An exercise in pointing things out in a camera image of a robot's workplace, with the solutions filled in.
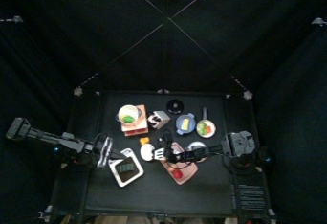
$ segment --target pan handle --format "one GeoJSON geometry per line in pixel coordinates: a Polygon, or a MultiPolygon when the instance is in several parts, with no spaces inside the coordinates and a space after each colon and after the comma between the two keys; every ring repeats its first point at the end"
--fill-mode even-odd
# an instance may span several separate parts
{"type": "Polygon", "coordinates": [[[203,107],[203,120],[206,121],[208,119],[207,116],[207,107],[203,107]]]}

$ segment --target food item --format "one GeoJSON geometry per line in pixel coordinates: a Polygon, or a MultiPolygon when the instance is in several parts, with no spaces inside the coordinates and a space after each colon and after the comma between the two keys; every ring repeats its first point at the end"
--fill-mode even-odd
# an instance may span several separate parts
{"type": "Polygon", "coordinates": [[[190,129],[190,119],[184,119],[182,122],[182,130],[190,129]]]}
{"type": "Polygon", "coordinates": [[[206,129],[207,134],[210,134],[212,132],[211,126],[207,125],[207,129],[206,129]]]}
{"type": "Polygon", "coordinates": [[[132,123],[135,121],[135,118],[131,115],[126,115],[122,117],[122,121],[124,123],[132,123]]]}
{"type": "Polygon", "coordinates": [[[207,123],[206,122],[199,122],[198,126],[196,126],[196,130],[199,135],[206,135],[207,134],[207,123]]]}
{"type": "Polygon", "coordinates": [[[175,179],[180,179],[183,177],[183,173],[179,169],[175,169],[172,172],[171,172],[172,176],[175,179]]]}
{"type": "Polygon", "coordinates": [[[150,138],[148,137],[139,138],[139,143],[140,143],[142,146],[146,145],[146,144],[150,144],[150,138]]]}

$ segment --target orange object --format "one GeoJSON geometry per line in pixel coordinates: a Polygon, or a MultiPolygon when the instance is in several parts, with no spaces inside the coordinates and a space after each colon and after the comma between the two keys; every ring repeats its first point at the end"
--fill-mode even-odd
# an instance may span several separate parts
{"type": "Polygon", "coordinates": [[[142,146],[146,145],[146,144],[150,144],[150,138],[148,137],[139,138],[139,143],[140,143],[142,146]]]}
{"type": "Polygon", "coordinates": [[[211,133],[211,131],[212,131],[212,130],[211,130],[211,126],[207,126],[207,128],[206,128],[206,129],[207,129],[207,131],[206,131],[206,132],[207,132],[207,134],[210,134],[210,133],[211,133]]]}

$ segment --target red object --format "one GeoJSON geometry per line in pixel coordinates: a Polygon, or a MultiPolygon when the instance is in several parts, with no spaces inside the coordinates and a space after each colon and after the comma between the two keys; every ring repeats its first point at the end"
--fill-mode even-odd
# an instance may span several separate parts
{"type": "Polygon", "coordinates": [[[180,179],[183,177],[183,173],[179,169],[175,169],[171,173],[175,179],[180,179]]]}

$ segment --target frying pan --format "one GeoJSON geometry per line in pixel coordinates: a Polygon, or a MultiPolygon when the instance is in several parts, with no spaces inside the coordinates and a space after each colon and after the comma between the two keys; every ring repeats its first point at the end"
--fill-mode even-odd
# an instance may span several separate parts
{"type": "Polygon", "coordinates": [[[203,107],[203,120],[199,121],[196,125],[196,132],[200,137],[210,138],[214,136],[216,132],[216,127],[214,123],[207,120],[207,108],[203,107]]]}

